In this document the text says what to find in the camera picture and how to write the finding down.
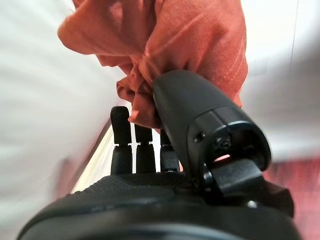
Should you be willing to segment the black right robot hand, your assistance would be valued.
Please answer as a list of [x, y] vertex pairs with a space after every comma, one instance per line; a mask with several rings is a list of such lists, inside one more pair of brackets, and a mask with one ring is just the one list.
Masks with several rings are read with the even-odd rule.
[[198, 74], [171, 71], [153, 84], [163, 129], [160, 172], [152, 132], [129, 111], [110, 113], [111, 171], [88, 188], [43, 208], [20, 240], [299, 240], [287, 188], [268, 182], [261, 129]]

